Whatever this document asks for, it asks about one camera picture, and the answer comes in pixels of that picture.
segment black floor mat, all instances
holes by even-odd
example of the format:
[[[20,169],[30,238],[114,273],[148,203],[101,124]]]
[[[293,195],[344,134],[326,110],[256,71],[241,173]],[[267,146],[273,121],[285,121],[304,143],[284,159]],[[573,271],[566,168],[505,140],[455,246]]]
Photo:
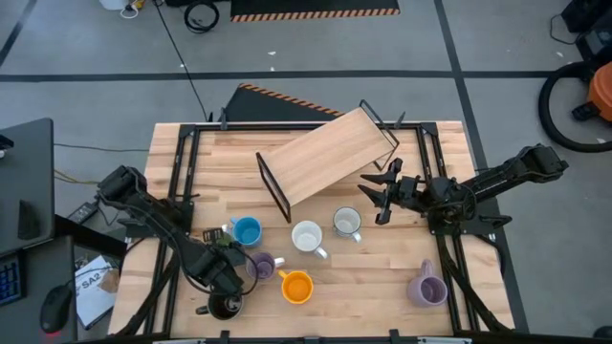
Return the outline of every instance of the black floor mat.
[[[226,107],[227,121],[332,120],[340,115],[340,111],[247,83],[238,86]]]
[[[232,0],[231,21],[339,18],[400,14],[397,0]]]

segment black mug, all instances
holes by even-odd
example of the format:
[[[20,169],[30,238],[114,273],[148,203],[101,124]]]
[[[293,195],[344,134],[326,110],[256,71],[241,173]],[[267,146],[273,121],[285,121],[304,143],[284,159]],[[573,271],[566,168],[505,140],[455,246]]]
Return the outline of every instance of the black mug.
[[[219,320],[230,320],[242,310],[242,296],[212,294],[208,304],[195,310],[198,315],[210,314]]]

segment white mug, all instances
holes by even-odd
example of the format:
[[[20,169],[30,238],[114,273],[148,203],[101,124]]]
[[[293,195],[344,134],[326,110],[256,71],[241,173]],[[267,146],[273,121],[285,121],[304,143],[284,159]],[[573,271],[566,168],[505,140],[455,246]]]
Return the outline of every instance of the white mug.
[[[291,232],[291,238],[294,245],[302,252],[313,252],[323,259],[327,259],[328,254],[321,247],[323,241],[323,231],[321,227],[312,221],[302,221],[295,225]]]
[[[350,237],[356,243],[361,242],[361,216],[357,210],[344,206],[334,215],[334,231],[341,237]]]

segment mug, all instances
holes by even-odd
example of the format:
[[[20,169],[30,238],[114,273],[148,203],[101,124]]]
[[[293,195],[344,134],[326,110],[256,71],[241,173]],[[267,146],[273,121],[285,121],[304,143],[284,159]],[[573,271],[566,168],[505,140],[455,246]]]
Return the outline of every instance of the mug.
[[[287,301],[301,305],[313,295],[315,284],[306,272],[291,271],[286,273],[283,270],[279,270],[278,274],[283,278],[281,288],[283,290],[283,297]]]
[[[268,252],[257,252],[251,258],[255,265],[252,264],[251,259],[247,259],[247,274],[252,278],[259,274],[259,279],[269,279],[274,275],[276,268],[285,264],[285,258],[274,259]]]
[[[323,231],[312,221],[302,221],[295,225],[291,239],[297,249],[303,252],[314,252],[317,256],[327,259],[328,254],[321,247]]]
[[[353,238],[356,243],[361,242],[360,235],[361,216],[357,210],[344,206],[334,214],[334,231],[345,238]]]
[[[198,315],[210,314],[219,320],[230,320],[242,310],[242,296],[211,294],[208,304],[195,310]]]
[[[258,247],[261,245],[263,228],[259,220],[245,216],[241,219],[231,218],[233,228],[228,230],[233,238],[244,247]]]
[[[448,289],[444,281],[433,274],[433,264],[425,259],[421,273],[408,284],[408,298],[419,307],[440,306],[447,300]]]

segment orange mug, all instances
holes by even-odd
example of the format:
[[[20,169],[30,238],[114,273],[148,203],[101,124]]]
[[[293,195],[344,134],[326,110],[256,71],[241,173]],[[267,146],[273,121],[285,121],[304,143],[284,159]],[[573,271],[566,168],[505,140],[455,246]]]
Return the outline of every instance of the orange mug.
[[[286,273],[279,270],[278,274],[283,278],[283,297],[293,304],[300,305],[308,301],[313,295],[315,284],[312,278],[303,271],[292,271]]]

